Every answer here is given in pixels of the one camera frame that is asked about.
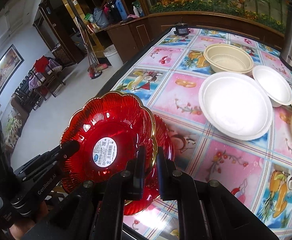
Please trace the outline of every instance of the red plate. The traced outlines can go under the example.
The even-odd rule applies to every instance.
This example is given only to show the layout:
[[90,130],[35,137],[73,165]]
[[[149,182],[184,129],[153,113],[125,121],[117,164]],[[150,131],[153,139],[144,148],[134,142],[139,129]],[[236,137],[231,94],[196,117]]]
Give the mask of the red plate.
[[[156,122],[156,141],[158,146],[162,146],[164,149],[164,155],[166,159],[174,160],[174,146],[171,139],[168,136],[168,130],[166,125],[158,115],[154,115]],[[156,198],[159,196],[158,179],[156,166],[153,167],[150,174],[145,179],[145,187],[143,198],[138,201],[131,201],[124,206],[124,215],[134,215],[144,209],[146,209]]]
[[89,100],[76,112],[60,143],[77,140],[80,149],[65,162],[62,186],[71,192],[85,180],[101,182],[122,171],[136,157],[137,145],[146,147],[145,169],[157,155],[155,119],[133,94],[111,91]]

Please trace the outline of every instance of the picture frame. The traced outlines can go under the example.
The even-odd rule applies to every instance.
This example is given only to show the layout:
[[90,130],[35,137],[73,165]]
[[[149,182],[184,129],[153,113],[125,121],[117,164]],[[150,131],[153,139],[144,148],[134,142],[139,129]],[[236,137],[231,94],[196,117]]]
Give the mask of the picture frame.
[[23,62],[24,59],[12,44],[0,59],[0,95],[11,76]]

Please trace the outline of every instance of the silver bolt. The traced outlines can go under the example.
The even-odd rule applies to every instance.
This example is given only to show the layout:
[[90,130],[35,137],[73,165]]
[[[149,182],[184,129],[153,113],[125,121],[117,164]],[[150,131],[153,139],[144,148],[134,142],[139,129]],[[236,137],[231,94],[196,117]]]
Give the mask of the silver bolt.
[[181,171],[179,171],[179,170],[174,170],[173,171],[173,176],[175,176],[175,177],[180,177],[182,174],[183,173]]
[[218,187],[219,186],[219,181],[218,180],[215,180],[215,179],[212,179],[209,182],[209,185],[212,186],[212,187]]
[[122,177],[128,177],[130,175],[130,171],[124,170],[120,173]]
[[93,184],[94,184],[94,182],[91,181],[91,180],[86,180],[86,181],[83,182],[83,186],[86,187],[86,188],[92,187]]

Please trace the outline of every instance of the table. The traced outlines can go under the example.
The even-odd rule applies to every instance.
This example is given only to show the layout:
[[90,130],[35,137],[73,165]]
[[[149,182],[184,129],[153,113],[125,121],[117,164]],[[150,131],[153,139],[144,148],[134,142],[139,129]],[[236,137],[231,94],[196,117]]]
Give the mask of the table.
[[[200,85],[214,73],[203,51],[215,43],[243,49],[255,65],[275,69],[292,88],[292,72],[281,63],[277,50],[234,33],[191,28],[187,37],[167,30],[99,94],[117,90],[137,95],[165,121],[179,170],[199,181],[220,181],[279,239],[288,240],[292,236],[292,108],[274,108],[272,126],[256,140],[232,139],[215,129],[198,102]],[[274,187],[270,182],[275,180],[280,183]],[[177,203],[156,199],[144,211],[125,216],[124,223],[148,239],[177,240]]]

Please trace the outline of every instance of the white bucket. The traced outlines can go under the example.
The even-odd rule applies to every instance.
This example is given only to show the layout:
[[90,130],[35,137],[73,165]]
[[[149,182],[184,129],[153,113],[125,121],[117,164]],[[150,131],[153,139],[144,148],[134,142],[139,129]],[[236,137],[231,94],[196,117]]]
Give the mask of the white bucket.
[[106,48],[104,50],[104,55],[113,67],[120,68],[124,65],[114,45]]

